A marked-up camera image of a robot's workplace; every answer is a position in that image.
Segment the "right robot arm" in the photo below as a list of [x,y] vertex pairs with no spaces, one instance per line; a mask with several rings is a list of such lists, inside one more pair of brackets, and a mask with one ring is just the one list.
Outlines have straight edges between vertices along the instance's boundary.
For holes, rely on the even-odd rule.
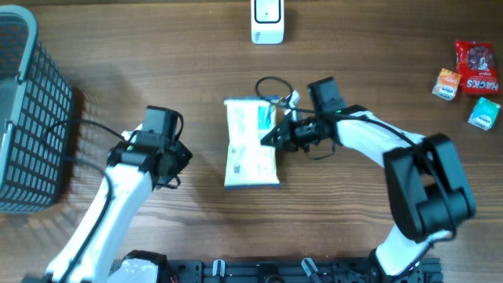
[[419,267],[435,244],[452,241],[457,228],[475,215],[476,202],[453,141],[444,134],[423,136],[385,123],[367,108],[346,105],[333,77],[307,87],[312,109],[297,107],[297,94],[271,104],[285,110],[283,121],[261,138],[285,152],[331,140],[384,169],[395,222],[371,251],[367,280],[402,280]]

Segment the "red snack bag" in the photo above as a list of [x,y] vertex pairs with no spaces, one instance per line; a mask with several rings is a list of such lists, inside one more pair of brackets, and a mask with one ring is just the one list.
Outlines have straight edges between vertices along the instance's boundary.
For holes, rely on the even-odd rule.
[[490,42],[456,40],[456,73],[461,75],[461,90],[465,94],[499,94],[494,50]]

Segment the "orange tissue pack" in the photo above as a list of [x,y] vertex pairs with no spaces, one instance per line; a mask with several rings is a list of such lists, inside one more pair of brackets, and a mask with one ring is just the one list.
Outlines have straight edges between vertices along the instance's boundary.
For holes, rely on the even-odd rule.
[[461,74],[443,68],[435,81],[431,93],[446,101],[452,101],[458,92]]

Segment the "large cream snack bag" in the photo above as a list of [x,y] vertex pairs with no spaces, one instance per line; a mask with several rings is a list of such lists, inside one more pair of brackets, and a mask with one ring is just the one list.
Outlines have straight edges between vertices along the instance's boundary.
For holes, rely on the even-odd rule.
[[229,146],[224,187],[279,187],[275,148],[261,144],[276,126],[276,108],[260,98],[227,98]]

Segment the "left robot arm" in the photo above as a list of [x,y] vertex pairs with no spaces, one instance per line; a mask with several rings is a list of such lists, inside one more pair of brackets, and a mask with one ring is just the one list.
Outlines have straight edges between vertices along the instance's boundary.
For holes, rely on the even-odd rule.
[[138,209],[155,188],[171,188],[192,153],[175,110],[148,106],[142,125],[111,149],[100,189],[77,230],[41,277],[25,282],[176,282],[165,255],[134,251],[112,269]]

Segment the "teal tissue pack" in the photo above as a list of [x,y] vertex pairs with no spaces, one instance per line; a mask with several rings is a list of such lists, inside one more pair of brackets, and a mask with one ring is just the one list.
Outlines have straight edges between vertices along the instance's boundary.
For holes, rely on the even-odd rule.
[[481,97],[468,117],[468,123],[482,130],[489,130],[495,124],[501,106]]

